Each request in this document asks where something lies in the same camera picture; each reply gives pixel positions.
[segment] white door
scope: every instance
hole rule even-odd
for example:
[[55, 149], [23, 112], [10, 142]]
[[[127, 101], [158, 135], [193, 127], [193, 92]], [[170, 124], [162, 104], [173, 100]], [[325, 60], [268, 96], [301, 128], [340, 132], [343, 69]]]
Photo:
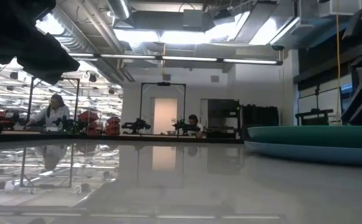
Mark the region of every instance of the white door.
[[155, 99], [155, 118], [153, 134], [167, 134], [174, 131], [173, 124], [176, 122], [178, 102], [176, 99]]

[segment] black hair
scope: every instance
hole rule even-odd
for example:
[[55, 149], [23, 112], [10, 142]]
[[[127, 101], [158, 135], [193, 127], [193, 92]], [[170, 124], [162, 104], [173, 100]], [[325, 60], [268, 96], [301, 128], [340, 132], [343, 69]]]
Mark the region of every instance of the black hair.
[[[59, 103], [60, 103], [60, 107], [64, 106], [64, 101], [63, 101], [63, 98], [62, 96], [58, 95], [58, 94], [53, 94], [51, 99], [55, 99], [57, 100]], [[46, 116], [49, 118], [50, 116], [50, 104], [47, 108], [47, 111], [46, 111]]]
[[198, 117], [196, 115], [194, 115], [194, 114], [189, 115], [189, 119], [194, 120], [196, 122], [196, 124], [199, 122]]

